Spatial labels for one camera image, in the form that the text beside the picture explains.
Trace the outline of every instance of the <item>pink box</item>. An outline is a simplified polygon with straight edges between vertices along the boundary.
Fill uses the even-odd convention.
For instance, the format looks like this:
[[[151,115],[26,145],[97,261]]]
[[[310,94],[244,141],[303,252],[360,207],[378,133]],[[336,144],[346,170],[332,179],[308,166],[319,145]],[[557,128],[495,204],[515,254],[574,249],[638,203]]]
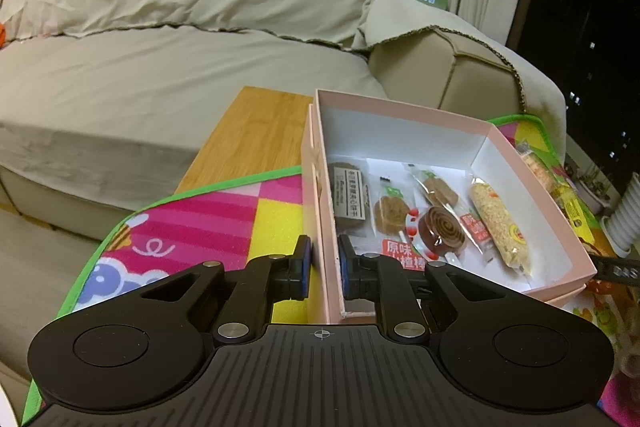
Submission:
[[[302,142],[304,230],[314,244],[310,323],[370,323],[373,317],[368,303],[342,296],[327,167],[327,156],[335,154],[472,170],[500,194],[527,238],[533,283],[523,291],[526,295],[562,306],[596,273],[553,199],[492,124],[407,103],[318,90]],[[506,269],[501,263],[498,259],[490,265]]]

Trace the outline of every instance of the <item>colorful play mat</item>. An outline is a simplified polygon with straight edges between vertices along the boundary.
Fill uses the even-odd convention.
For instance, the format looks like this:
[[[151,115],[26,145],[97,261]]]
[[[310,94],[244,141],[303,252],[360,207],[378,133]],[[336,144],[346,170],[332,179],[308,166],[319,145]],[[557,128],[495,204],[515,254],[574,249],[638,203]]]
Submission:
[[[493,123],[512,144],[527,141],[534,152],[561,168],[538,118],[516,115]],[[95,251],[66,296],[58,316],[204,261],[222,261],[226,270],[235,270],[260,255],[292,253],[298,236],[303,233],[300,172],[300,167],[293,167],[222,182],[171,196],[132,214]],[[598,231],[600,228],[593,216],[590,227]],[[597,318],[603,315],[598,315],[598,306],[587,296],[576,310],[578,314],[590,314],[599,325]],[[277,303],[272,321],[304,324],[306,304]],[[612,379],[600,405],[621,425],[640,425],[622,423],[631,416],[626,411],[620,412],[617,388],[613,387],[620,385],[620,378]],[[23,421],[31,418],[41,405],[38,390],[32,384]]]

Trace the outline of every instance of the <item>cookie package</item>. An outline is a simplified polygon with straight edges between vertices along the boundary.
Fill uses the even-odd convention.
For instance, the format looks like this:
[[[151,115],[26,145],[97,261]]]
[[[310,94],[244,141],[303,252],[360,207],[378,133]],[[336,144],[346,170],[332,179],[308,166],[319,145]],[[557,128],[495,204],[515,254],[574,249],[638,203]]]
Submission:
[[[491,233],[505,264],[517,272],[531,275],[531,259],[527,241],[500,196],[496,194],[491,185],[478,177],[473,177],[469,188],[469,197]]]
[[[369,193],[363,168],[349,162],[328,165],[336,232],[356,233],[369,219]]]
[[[474,245],[474,247],[480,251],[485,263],[490,263],[495,258],[497,248],[495,247],[489,231],[479,218],[478,214],[473,211],[463,198],[460,198],[458,193],[456,193],[449,184],[444,181],[444,179],[435,174],[435,172],[418,169],[413,164],[406,164],[405,166],[414,178],[415,182],[417,182],[418,187],[421,189],[426,199],[432,205],[440,207],[450,214],[450,216],[446,218],[446,221],[449,223],[449,231],[452,232],[454,226],[451,221],[455,220],[459,224],[463,235],[466,236],[469,243]],[[441,216],[440,221],[443,222],[444,214],[439,212],[438,215]],[[425,241],[423,238],[421,239],[428,247],[429,242]],[[457,248],[454,248],[451,250],[452,253],[458,253],[463,246],[464,245],[460,245]],[[438,253],[433,249],[431,249],[431,251],[433,254]]]
[[[411,188],[380,177],[378,200],[373,207],[374,231],[399,237],[404,232],[406,216],[414,208]]]
[[[527,142],[518,143],[516,151],[540,184],[551,194],[558,187],[558,181],[551,169],[531,150]]]

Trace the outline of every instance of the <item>wrapped snack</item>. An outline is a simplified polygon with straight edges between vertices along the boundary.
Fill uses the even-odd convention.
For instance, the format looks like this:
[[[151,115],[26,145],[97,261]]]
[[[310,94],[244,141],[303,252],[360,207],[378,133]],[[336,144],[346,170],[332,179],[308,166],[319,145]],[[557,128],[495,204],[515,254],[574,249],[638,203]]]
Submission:
[[[458,218],[464,228],[464,233],[469,241],[482,254],[482,259],[490,263],[497,253],[497,248],[491,239],[489,231],[479,217],[469,208],[468,203],[445,182],[431,171],[420,171],[415,165],[407,164],[411,176],[422,188],[427,200],[434,206],[440,206],[448,210]]]
[[[380,178],[380,199],[373,207],[374,228],[386,235],[404,232],[406,215],[414,206],[412,192]]]
[[[366,224],[369,210],[367,186],[361,170],[346,162],[330,163],[328,168],[336,232],[359,229]]]
[[[446,181],[438,177],[435,172],[421,171],[411,163],[407,164],[406,167],[422,186],[425,191],[425,196],[432,205],[444,206],[444,204],[448,203],[451,207],[455,207],[458,204],[460,199],[458,194],[449,187]]]
[[[416,253],[412,245],[404,241],[384,239],[382,241],[382,255],[398,259],[402,267],[407,270],[424,270],[427,260]]]
[[[417,226],[406,227],[415,249],[428,259],[458,254],[465,246],[463,232],[456,216],[441,206],[432,206],[417,220]]]
[[[566,217],[578,239],[592,245],[595,242],[593,232],[589,228],[580,200],[574,190],[568,185],[559,185],[551,196],[554,198],[556,205],[562,210],[564,217]]]
[[[491,185],[484,183],[480,178],[473,178],[469,195],[494,238],[495,246],[505,264],[530,275],[531,265],[527,242],[513,222],[500,196],[495,193]]]
[[[551,194],[556,187],[558,187],[558,182],[542,159],[540,159],[539,156],[530,149],[527,142],[519,143],[516,146],[516,151],[518,151],[520,158],[522,158],[527,167],[529,167],[529,170],[533,172],[533,175],[538,179],[542,186],[545,187],[545,190]]]

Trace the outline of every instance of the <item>floor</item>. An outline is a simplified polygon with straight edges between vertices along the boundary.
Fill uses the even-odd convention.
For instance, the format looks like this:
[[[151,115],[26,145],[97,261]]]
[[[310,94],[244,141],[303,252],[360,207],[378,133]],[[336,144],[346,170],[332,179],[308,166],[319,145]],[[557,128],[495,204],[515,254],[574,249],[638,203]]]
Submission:
[[[98,242],[0,211],[0,360],[27,374],[33,335],[52,321]]]

